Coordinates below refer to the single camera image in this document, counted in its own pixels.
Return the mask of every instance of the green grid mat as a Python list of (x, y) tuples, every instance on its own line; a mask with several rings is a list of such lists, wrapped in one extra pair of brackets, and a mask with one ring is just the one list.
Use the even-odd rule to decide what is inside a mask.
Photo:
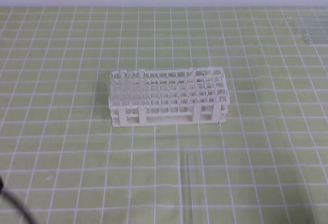
[[(327, 13), (2, 7), (0, 174), (40, 223), (183, 223), (186, 150), (195, 223), (326, 223), (328, 47), (285, 18)], [(111, 128), (105, 71), (207, 66), (226, 123)]]

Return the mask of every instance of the plastic rack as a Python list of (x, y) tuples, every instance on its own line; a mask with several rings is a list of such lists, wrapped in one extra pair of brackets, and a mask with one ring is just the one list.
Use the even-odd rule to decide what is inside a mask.
[(106, 84), (114, 127), (222, 123), (230, 104), (223, 68), (118, 70)]

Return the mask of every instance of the rack leg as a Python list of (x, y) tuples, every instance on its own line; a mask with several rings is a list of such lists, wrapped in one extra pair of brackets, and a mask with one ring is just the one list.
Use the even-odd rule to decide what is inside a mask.
[(221, 105), (215, 104), (212, 112), (212, 122), (218, 123), (220, 120)]
[(201, 110), (200, 105), (195, 105), (194, 106), (193, 123), (199, 123), (199, 121), (200, 121), (200, 110)]
[(126, 126), (128, 124), (127, 121), (127, 110), (125, 107), (118, 108), (118, 117), (120, 126)]
[(146, 125), (147, 117), (146, 117), (146, 108), (144, 106), (139, 106), (139, 123), (141, 125)]

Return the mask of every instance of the table surface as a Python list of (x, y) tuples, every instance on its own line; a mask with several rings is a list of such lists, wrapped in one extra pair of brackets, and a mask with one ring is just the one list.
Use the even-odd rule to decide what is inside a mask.
[[(40, 223), (187, 223), (185, 206), (193, 223), (326, 223), (328, 47), (285, 20), (319, 14), (0, 8), (0, 174)], [(106, 71), (207, 66), (224, 68), (226, 123), (111, 127)], [(18, 223), (3, 202), (0, 222)]]

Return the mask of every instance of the black cable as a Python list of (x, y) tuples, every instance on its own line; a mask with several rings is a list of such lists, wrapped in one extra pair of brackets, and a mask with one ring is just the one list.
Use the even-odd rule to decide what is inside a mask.
[(6, 190), (4, 187), (4, 182), (0, 176), (0, 196), (2, 196), (7, 202), (13, 205), (18, 212), (24, 217), (28, 224), (37, 224), (36, 219), (33, 217), (32, 213), (28, 210), (24, 204), (10, 191)]

